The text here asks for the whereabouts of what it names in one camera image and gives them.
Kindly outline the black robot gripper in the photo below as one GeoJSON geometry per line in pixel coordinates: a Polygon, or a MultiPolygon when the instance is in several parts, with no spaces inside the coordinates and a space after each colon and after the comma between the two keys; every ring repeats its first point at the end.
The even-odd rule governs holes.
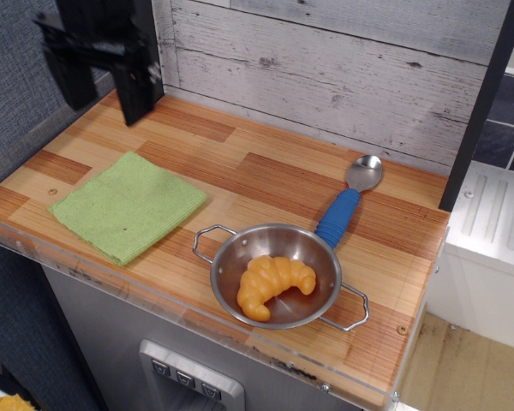
{"type": "Polygon", "coordinates": [[[111,72],[125,123],[132,126],[159,100],[152,63],[148,1],[57,1],[39,12],[45,60],[67,105],[80,110],[97,97],[93,68],[111,72]]]}

